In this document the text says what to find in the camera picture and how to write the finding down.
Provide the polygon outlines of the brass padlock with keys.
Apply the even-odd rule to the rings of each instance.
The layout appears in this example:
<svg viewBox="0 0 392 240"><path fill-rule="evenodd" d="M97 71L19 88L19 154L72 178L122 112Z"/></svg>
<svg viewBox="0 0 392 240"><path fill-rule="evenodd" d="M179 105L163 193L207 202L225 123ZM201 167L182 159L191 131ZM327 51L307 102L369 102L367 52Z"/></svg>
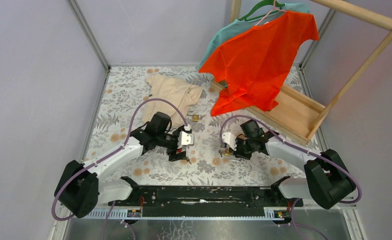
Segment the brass padlock with keys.
<svg viewBox="0 0 392 240"><path fill-rule="evenodd" d="M241 159L235 158L234 155L232 155L232 152L229 148L225 149L220 149L218 151L220 157L222 158L223 163L229 163L229 162L240 162Z"/></svg>

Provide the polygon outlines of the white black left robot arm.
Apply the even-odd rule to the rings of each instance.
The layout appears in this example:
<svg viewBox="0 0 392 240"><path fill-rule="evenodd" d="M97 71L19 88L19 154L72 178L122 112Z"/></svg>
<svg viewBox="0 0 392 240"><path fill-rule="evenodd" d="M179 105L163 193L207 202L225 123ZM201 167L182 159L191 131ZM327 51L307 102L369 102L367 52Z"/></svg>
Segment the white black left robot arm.
<svg viewBox="0 0 392 240"><path fill-rule="evenodd" d="M131 131L128 141L88 163L69 162L55 189L52 215L57 202L63 204L77 218L88 215L96 206L122 200L131 206L139 199L138 190L125 180L106 181L106 178L126 163L146 152L161 147L167 150L170 162L187 158L185 146L194 144L189 125L171 130L170 116L157 112L150 121Z"/></svg>

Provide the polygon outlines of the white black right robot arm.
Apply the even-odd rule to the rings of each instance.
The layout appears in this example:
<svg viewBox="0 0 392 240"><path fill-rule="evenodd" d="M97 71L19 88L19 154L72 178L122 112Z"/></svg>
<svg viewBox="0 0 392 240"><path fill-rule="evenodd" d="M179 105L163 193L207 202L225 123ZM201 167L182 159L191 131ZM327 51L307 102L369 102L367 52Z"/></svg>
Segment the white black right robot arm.
<svg viewBox="0 0 392 240"><path fill-rule="evenodd" d="M330 209L356 191L357 185L339 154L328 149L317 151L285 141L279 133L264 131L251 119L240 125L243 135L221 132L222 143L238 159L249 160L253 153L284 160L303 171L302 178L288 177L270 193L272 203L283 206L290 199L310 199L324 209Z"/></svg>

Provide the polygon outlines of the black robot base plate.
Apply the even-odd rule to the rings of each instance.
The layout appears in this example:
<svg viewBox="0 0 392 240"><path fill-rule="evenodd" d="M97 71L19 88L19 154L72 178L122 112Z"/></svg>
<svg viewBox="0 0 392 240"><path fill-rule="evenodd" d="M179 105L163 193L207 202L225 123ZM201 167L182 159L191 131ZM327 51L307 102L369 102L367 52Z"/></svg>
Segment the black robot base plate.
<svg viewBox="0 0 392 240"><path fill-rule="evenodd" d="M131 194L127 199L110 201L117 207L135 207L142 211L144 207L183 206L183 205L231 205L239 208L278 208L290 210L293 203L303 206L302 200L284 198L278 183L271 186L173 186L173 185L138 185L129 177L123 180L131 185Z"/></svg>

